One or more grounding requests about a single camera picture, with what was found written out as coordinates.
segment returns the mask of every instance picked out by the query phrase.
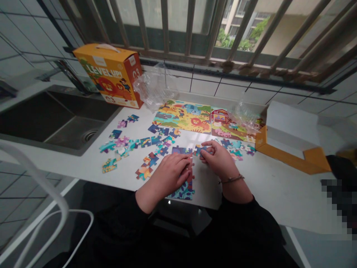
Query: window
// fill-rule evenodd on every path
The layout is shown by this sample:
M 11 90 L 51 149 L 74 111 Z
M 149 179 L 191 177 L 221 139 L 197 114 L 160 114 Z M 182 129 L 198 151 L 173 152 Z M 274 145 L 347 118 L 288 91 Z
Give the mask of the window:
M 268 77 L 286 69 L 291 79 L 320 82 L 357 57 L 355 1 L 60 2 L 84 43 L 105 42 L 152 58 L 206 66 L 233 61 L 234 69 L 246 64 Z
M 249 2 L 249 0 L 240 0 L 239 4 L 238 4 L 238 8 L 237 8 L 237 16 L 244 16 L 245 11 L 247 10 L 247 3 Z

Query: person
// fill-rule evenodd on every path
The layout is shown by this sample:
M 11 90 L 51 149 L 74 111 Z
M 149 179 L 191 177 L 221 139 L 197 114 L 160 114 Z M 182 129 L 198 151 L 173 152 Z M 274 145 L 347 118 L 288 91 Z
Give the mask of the person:
M 298 267 L 283 247 L 278 223 L 257 203 L 230 153 L 215 141 L 202 145 L 210 147 L 201 150 L 200 160 L 222 183 L 222 204 L 205 230 L 195 239 L 182 240 L 148 228 L 157 204 L 191 172 L 185 169 L 188 155 L 167 155 L 135 193 L 96 213 L 91 231 L 67 267 Z M 58 255 L 45 267 L 62 267 L 69 254 Z

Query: bracelet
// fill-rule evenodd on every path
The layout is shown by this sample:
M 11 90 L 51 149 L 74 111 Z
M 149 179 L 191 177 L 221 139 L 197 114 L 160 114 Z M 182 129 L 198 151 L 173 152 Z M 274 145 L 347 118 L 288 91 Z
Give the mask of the bracelet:
M 229 183 L 229 182 L 234 182 L 234 181 L 237 181 L 239 179 L 245 179 L 242 174 L 240 174 L 238 177 L 232 177 L 232 178 L 228 178 L 228 181 L 219 181 L 218 184 L 224 184 L 224 183 Z

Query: faucet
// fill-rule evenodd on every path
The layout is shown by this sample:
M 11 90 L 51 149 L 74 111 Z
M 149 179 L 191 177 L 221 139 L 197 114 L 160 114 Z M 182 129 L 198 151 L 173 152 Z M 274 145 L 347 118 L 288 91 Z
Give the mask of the faucet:
M 50 78 L 59 72 L 63 72 L 68 79 L 75 85 L 75 87 L 84 95 L 89 96 L 92 93 L 87 90 L 87 88 L 83 85 L 81 80 L 75 75 L 72 68 L 65 62 L 62 58 L 54 58 L 49 60 L 40 60 L 40 61 L 31 61 L 31 63 L 46 63 L 46 62 L 54 62 L 57 65 L 56 69 L 53 69 L 49 72 L 46 72 L 35 79 L 41 80 L 42 82 L 49 82 Z

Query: sink drain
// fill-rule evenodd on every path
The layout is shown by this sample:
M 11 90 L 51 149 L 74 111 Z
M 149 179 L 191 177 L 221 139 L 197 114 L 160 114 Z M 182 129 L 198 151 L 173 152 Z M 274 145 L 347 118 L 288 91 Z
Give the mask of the sink drain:
M 89 130 L 86 133 L 83 134 L 82 136 L 82 142 L 86 143 L 89 141 L 96 133 L 98 130 Z

